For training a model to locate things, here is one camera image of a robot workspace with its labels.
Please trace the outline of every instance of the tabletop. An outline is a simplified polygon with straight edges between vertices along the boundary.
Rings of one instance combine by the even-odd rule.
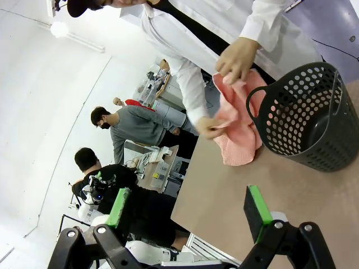
[[[359,112],[359,81],[347,90]],[[269,210],[284,212],[292,225],[317,223],[337,268],[358,268],[359,157],[341,171],[322,173],[263,146],[252,163],[225,166],[218,145],[200,137],[172,220],[243,261],[253,247],[243,211],[248,184],[258,185]],[[292,267],[276,256],[269,268]]]

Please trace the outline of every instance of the basket handle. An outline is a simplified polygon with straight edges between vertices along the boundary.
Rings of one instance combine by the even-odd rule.
[[[250,109],[250,102],[251,102],[251,98],[252,96],[258,92],[258,91],[265,91],[265,93],[267,93],[267,86],[262,86],[262,87],[258,87],[258,88],[255,88],[254,90],[252,90],[249,94],[248,94],[248,97],[247,97],[247,100],[246,100],[246,108],[247,108],[247,112],[249,114],[249,116],[251,117],[251,119],[253,120],[253,122],[255,123],[255,125],[257,125],[257,117],[253,116],[252,115],[252,112],[251,112],[251,109]]]
[[[340,102],[338,104],[337,111],[333,111],[333,108],[334,108],[334,95],[335,95],[335,90],[337,88],[336,84],[337,84],[337,81],[338,81],[338,76],[339,76],[339,72],[338,72],[338,70],[336,70],[335,75],[334,75],[334,83],[333,83],[333,87],[332,87],[332,96],[330,97],[330,104],[329,104],[329,114],[331,114],[333,116],[335,116],[337,114],[337,112],[338,112],[338,110],[340,108],[340,105],[341,105],[341,103],[343,102],[343,99],[344,99],[344,91],[342,89],[342,94],[340,96]]]

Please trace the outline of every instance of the gray sweater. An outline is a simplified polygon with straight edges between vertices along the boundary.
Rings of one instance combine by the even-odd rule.
[[[140,106],[128,105],[117,111],[119,123],[111,126],[113,155],[116,164],[123,164],[123,145],[126,140],[158,146],[166,133],[176,129],[156,112]]]

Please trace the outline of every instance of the black pants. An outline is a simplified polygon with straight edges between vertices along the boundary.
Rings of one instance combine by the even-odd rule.
[[[197,144],[198,136],[185,130],[180,131],[179,136],[176,136],[168,131],[164,135],[159,147],[173,147],[179,145],[177,152],[178,157],[185,159],[192,158],[193,151]]]
[[[148,199],[131,225],[130,232],[161,247],[169,248],[176,238],[176,230],[188,235],[190,233],[171,220],[176,198],[156,191],[148,192]]]

